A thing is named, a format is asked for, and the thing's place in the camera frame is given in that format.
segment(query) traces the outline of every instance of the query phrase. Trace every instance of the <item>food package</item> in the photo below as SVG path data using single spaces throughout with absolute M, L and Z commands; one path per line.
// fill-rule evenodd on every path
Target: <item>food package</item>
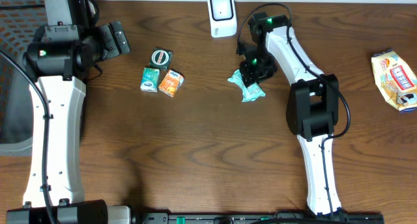
M 157 92 L 160 70 L 157 68 L 145 68 L 143 70 L 141 90 L 148 92 Z
M 371 58 L 375 84 L 385 101 L 400 113 L 417 109 L 417 78 L 392 49 Z
M 228 82 L 234 83 L 242 89 L 242 102 L 255 101 L 258 97 L 265 96 L 265 92 L 262 91 L 257 83 L 250 85 L 248 88 L 245 87 L 239 69 L 233 73 L 232 77 L 228 79 Z
M 184 77 L 181 74 L 170 70 L 159 85 L 159 90 L 169 95 L 170 97 L 174 97 L 183 81 Z

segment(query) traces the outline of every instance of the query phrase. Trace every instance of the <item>wooden table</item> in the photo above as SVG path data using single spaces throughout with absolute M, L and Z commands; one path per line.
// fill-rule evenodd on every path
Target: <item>wooden table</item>
M 239 21 L 259 3 L 237 3 Z M 242 103 L 227 78 L 242 57 L 236 37 L 210 36 L 206 3 L 102 1 L 99 24 L 120 20 L 132 51 L 101 64 L 87 90 L 80 160 L 85 199 L 172 212 L 304 209 L 302 151 L 285 120 L 289 85 L 279 71 L 266 97 Z M 374 84 L 370 57 L 393 47 L 417 73 L 417 7 L 289 3 L 311 60 L 334 73 L 352 112 L 334 141 L 343 207 L 380 211 L 386 223 L 417 220 L 417 113 L 399 115 Z M 267 8 L 270 15 L 282 13 Z M 249 32 L 244 29 L 244 40 Z M 185 75 L 174 98 L 141 92 L 155 46 Z M 340 105 L 336 132 L 345 125 Z M 22 206 L 31 158 L 0 158 L 0 222 Z

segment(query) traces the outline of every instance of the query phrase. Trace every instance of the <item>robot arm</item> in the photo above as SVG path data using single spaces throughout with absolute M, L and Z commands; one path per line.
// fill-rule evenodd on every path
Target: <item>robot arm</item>
M 338 97 L 329 87 L 322 84 L 315 76 L 306 71 L 294 53 L 287 38 L 288 20 L 285 16 L 268 17 L 264 12 L 254 14 L 249 21 L 255 48 L 245 48 L 246 61 L 240 65 L 240 72 L 245 85 L 260 82 L 277 70 L 275 61 L 291 85 L 287 106 L 287 123 L 291 132 L 301 144 L 308 181 L 307 205 L 316 215 L 331 213 L 328 200 L 324 166 L 326 167 L 328 190 L 332 210 L 341 208 L 336 192 L 332 165 L 332 140 L 325 141 L 322 154 L 322 142 L 334 132 L 338 121 Z M 322 76 L 335 87 L 338 81 L 334 75 L 324 76 L 308 58 L 298 40 L 294 29 L 289 28 L 293 47 L 312 72 Z M 321 96 L 321 101 L 314 103 L 311 96 Z
M 98 7 L 93 0 L 45 0 L 45 7 L 49 41 L 31 43 L 23 64 L 50 112 L 46 167 L 50 202 L 45 202 L 41 179 L 45 113 L 38 94 L 30 88 L 34 111 L 31 174 L 23 208 L 9 210 L 7 223 L 49 223 L 46 213 L 51 208 L 61 223 L 130 224 L 129 207 L 84 201 L 79 173 L 80 125 L 89 69 L 130 51 L 121 23 L 96 27 Z
M 310 66 L 311 71 L 316 74 L 323 74 L 323 71 L 318 69 L 312 61 L 308 58 L 298 40 L 296 39 L 294 29 L 291 27 L 289 35 L 292 38 L 291 42 L 295 47 L 297 53 L 304 60 L 306 64 Z M 301 65 L 300 61 L 292 51 L 287 41 L 287 26 L 281 26 L 273 29 L 270 33 L 266 34 L 266 49 L 280 64 L 282 71 L 288 79 L 290 85 L 297 83 L 300 80 L 311 81 L 316 80 L 316 77 L 311 75 Z M 307 181 L 308 181 L 308 197 L 307 204 L 311 211 L 317 214 L 329 214 L 330 206 L 328 202 L 326 184 L 324 179 L 323 160 L 321 153 L 321 143 L 327 137 L 327 134 L 318 135 L 312 137 L 311 141 L 303 138 L 301 135 L 297 135 L 297 139 L 301 144 L 304 163 L 306 166 Z M 326 171 L 328 176 L 328 188 L 330 190 L 331 201 L 333 210 L 341 208 L 339 197 L 336 192 L 336 186 L 334 182 L 333 164 L 332 164 L 332 140 L 325 142 L 324 155 L 326 157 Z

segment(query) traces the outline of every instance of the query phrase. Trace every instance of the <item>black cable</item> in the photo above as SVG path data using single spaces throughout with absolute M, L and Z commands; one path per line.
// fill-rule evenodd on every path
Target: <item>black cable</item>
M 48 26 L 48 24 L 43 24 L 36 29 L 35 34 L 33 35 L 32 42 L 41 42 L 43 36 L 45 35 L 45 27 Z
M 92 78 L 89 79 L 89 81 L 94 80 L 98 77 L 100 77 L 103 74 L 103 69 L 99 67 L 98 64 L 95 64 L 94 67 L 100 72 L 97 76 L 94 76 Z
M 34 8 L 44 8 L 44 7 L 45 5 L 0 6 L 0 10 L 34 9 Z
M 5 58 L 12 66 L 14 66 L 22 75 L 23 77 L 29 82 L 30 86 L 35 90 L 36 94 L 39 96 L 40 101 L 42 102 L 42 106 L 44 108 L 44 145 L 42 149 L 42 191 L 44 193 L 45 199 L 45 207 L 46 212 L 48 213 L 48 217 L 52 224 L 57 224 L 53 213 L 52 213 L 52 202 L 50 198 L 49 186 L 48 186 L 48 176 L 46 174 L 46 167 L 47 167 L 47 158 L 48 158 L 48 136 L 49 136 L 49 128 L 50 128 L 50 111 L 48 108 L 48 104 L 46 102 L 45 97 L 43 96 L 42 92 L 36 86 L 35 82 L 29 77 L 23 68 L 21 68 L 12 58 L 10 58 L 5 52 L 0 50 L 0 54 L 3 58 Z
M 253 9 L 251 12 L 249 12 L 249 14 L 245 17 L 245 19 L 243 20 L 243 22 L 240 24 L 240 28 L 239 28 L 239 32 L 237 33 L 237 50 L 236 53 L 239 54 L 239 48 L 240 48 L 240 33 L 242 32 L 242 28 L 243 25 L 245 24 L 246 20 L 254 13 L 256 12 L 258 9 L 266 7 L 266 6 L 281 6 L 285 9 L 287 9 L 288 13 L 289 13 L 289 23 L 288 25 L 291 25 L 291 19 L 293 18 L 293 13 L 291 12 L 291 8 L 289 8 L 287 5 L 284 5 L 282 3 L 265 3 L 262 4 L 261 6 L 256 7 L 255 9 Z
M 288 214 L 292 214 L 295 218 L 297 218 L 297 217 L 295 216 L 295 214 L 294 214 L 292 211 L 290 211 L 290 210 L 280 210 L 280 211 L 278 211 L 278 212 L 276 212 L 276 213 L 274 214 L 274 218 L 277 218 L 277 217 L 278 217 L 278 214 L 281 214 L 281 213 L 283 213 L 283 212 L 286 212 L 286 213 L 288 213 Z
M 269 5 L 278 5 L 281 7 L 284 7 L 287 9 L 288 13 L 289 13 L 289 20 L 288 20 L 288 25 L 287 25 L 287 42 L 289 43 L 292 51 L 294 52 L 295 56 L 297 57 L 297 59 L 300 61 L 301 65 L 306 69 L 307 72 L 309 72 L 311 75 L 315 76 L 319 81 L 321 81 L 322 83 L 324 83 L 325 85 L 329 86 L 340 98 L 340 100 L 342 101 L 345 110 L 346 110 L 346 116 L 347 116 L 347 121 L 346 121 L 346 127 L 345 129 L 337 134 L 337 135 L 329 135 L 327 138 L 323 139 L 323 141 L 321 142 L 321 152 L 322 152 L 322 156 L 323 156 L 323 171 L 324 171 L 324 181 L 326 184 L 325 190 L 327 191 L 327 197 L 328 197 L 328 202 L 330 205 L 330 217 L 333 218 L 333 206 L 332 206 L 332 199 L 330 197 L 330 191 L 328 188 L 328 178 L 327 178 L 327 168 L 326 168 L 326 159 L 324 157 L 324 152 L 325 152 L 325 148 L 324 148 L 324 143 L 329 140 L 329 139 L 335 139 L 338 137 L 341 137 L 343 135 L 345 135 L 347 133 L 347 131 L 349 130 L 349 127 L 351 126 L 351 110 L 349 109 L 349 105 L 347 104 L 347 101 L 345 99 L 345 97 L 342 95 L 342 93 L 340 93 L 340 91 L 335 88 L 331 83 L 329 83 L 327 80 L 325 80 L 324 78 L 322 78 L 320 75 L 316 74 L 315 72 L 310 70 L 310 67 L 302 60 L 302 58 L 300 57 L 300 55 L 297 53 L 297 51 L 295 50 L 293 43 L 292 43 L 292 38 L 289 36 L 289 29 L 291 27 L 291 22 L 292 22 L 292 18 L 293 18 L 293 13 L 291 11 L 291 9 L 284 4 L 281 3 L 265 3 L 261 6 L 256 7 L 255 9 L 253 9 L 244 19 L 244 21 L 242 22 L 242 24 L 240 25 L 240 29 L 238 32 L 238 36 L 237 36 L 237 54 L 239 54 L 239 48 L 240 48 L 240 33 L 241 30 L 243 28 L 243 25 L 245 23 L 245 21 L 258 9 L 265 7 L 265 6 L 269 6 Z

